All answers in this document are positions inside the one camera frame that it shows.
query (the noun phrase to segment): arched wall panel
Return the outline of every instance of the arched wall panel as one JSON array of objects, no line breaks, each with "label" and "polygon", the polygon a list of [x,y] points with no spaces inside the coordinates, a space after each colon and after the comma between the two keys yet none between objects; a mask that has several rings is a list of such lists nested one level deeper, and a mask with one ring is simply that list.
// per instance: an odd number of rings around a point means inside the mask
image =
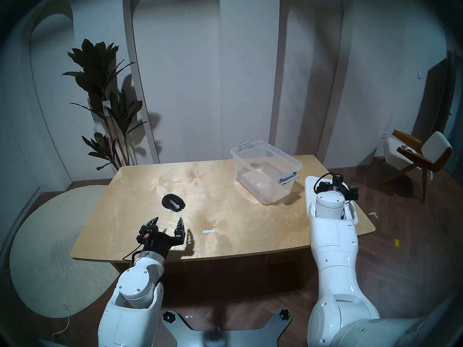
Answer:
[{"label": "arched wall panel", "polygon": [[93,136],[92,114],[70,102],[85,103],[86,93],[66,71],[80,70],[67,55],[75,47],[72,10],[66,0],[54,0],[41,13],[31,34],[31,68],[37,99],[61,161],[72,181],[110,178],[111,168],[97,171],[105,161],[88,155],[83,142]]},{"label": "arched wall panel", "polygon": [[277,72],[270,136],[288,154],[316,155],[336,73],[343,9],[341,0],[290,0],[283,74]]},{"label": "arched wall panel", "polygon": [[132,0],[132,19],[159,161],[222,159],[218,0]]}]

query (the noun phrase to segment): round rug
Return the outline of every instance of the round rug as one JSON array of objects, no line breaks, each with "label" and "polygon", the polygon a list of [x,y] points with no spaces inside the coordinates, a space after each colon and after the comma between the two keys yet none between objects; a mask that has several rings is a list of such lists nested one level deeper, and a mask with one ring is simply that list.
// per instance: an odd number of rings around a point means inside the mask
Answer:
[{"label": "round rug", "polygon": [[80,187],[54,197],[35,210],[14,237],[11,279],[21,300],[35,313],[62,318],[68,317],[68,309],[74,315],[117,279],[119,274],[110,263],[69,256],[106,188]]}]

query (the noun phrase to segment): white chair cushion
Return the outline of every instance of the white chair cushion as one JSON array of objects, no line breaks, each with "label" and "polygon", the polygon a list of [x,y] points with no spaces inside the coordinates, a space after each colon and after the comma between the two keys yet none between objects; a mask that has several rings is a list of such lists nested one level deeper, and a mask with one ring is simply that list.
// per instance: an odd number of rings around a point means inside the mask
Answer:
[{"label": "white chair cushion", "polygon": [[[392,165],[397,170],[402,170],[405,167],[413,164],[413,162],[404,157],[401,153],[397,151],[398,147],[405,145],[403,142],[398,141],[394,138],[386,138],[384,140],[384,158],[386,159],[386,163]],[[407,146],[407,149],[411,150],[412,152],[416,153],[416,151]],[[407,174],[411,179],[422,182],[423,180],[423,172],[421,168],[416,167],[415,169],[410,170]],[[432,172],[428,170],[428,181],[432,181]]]},{"label": "white chair cushion", "polygon": [[452,148],[452,146],[440,131],[435,131],[423,144],[421,152],[426,159],[435,163],[447,148]]}]

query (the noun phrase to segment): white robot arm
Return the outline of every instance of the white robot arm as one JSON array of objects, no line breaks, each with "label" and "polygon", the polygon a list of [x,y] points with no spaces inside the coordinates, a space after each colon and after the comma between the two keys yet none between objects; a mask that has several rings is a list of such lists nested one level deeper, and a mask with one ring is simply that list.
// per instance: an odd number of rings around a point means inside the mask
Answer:
[{"label": "white robot arm", "polygon": [[[134,266],[124,271],[106,305],[98,327],[99,347],[151,347],[164,297],[164,263],[172,246],[182,245],[185,228],[180,218],[174,237],[159,232],[157,217],[143,225],[137,241],[144,244]],[[132,308],[124,307],[128,302]]]},{"label": "white robot arm", "polygon": [[[310,244],[318,267],[318,301],[310,316],[307,342],[310,346],[329,346],[342,327],[362,319],[376,319],[379,315],[357,283],[355,223],[358,219],[353,203],[346,204],[343,195],[350,190],[346,185],[339,189],[342,178],[337,184],[333,178],[331,186],[325,183],[329,190],[317,194],[313,189],[317,179],[306,178]],[[324,179],[322,184],[324,182],[331,183],[331,180]],[[353,195],[354,199],[358,198],[356,191]]]}]

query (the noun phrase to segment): cable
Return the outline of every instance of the cable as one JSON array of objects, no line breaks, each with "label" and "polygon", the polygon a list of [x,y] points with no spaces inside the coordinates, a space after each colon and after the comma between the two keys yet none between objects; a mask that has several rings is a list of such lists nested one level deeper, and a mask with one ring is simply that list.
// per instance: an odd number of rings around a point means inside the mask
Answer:
[{"label": "cable", "polygon": [[68,325],[66,326],[66,328],[63,331],[55,332],[54,334],[51,335],[51,340],[53,341],[53,343],[55,343],[55,335],[59,335],[61,333],[66,332],[66,330],[69,327],[69,321],[71,320],[71,316],[69,316],[69,310],[66,309],[66,311],[68,312]]},{"label": "cable", "polygon": [[317,180],[317,182],[313,185],[313,192],[314,192],[315,194],[317,193],[317,191],[315,190],[315,187],[317,186],[318,182],[319,182],[320,180],[322,180],[325,176],[329,175],[329,174],[331,174],[331,176],[333,176],[333,173],[327,172],[325,175],[321,176],[321,177]]},{"label": "cable", "polygon": [[132,252],[134,252],[136,249],[138,249],[142,244],[138,245],[136,248],[134,248],[131,252],[129,252],[127,255],[125,255],[122,260],[123,261],[130,261],[130,260],[126,260],[126,257],[129,256]]},{"label": "cable", "polygon": [[135,265],[135,255],[136,254],[139,254],[143,252],[143,250],[138,250],[138,251],[135,251],[133,254],[132,254],[132,265]]}]

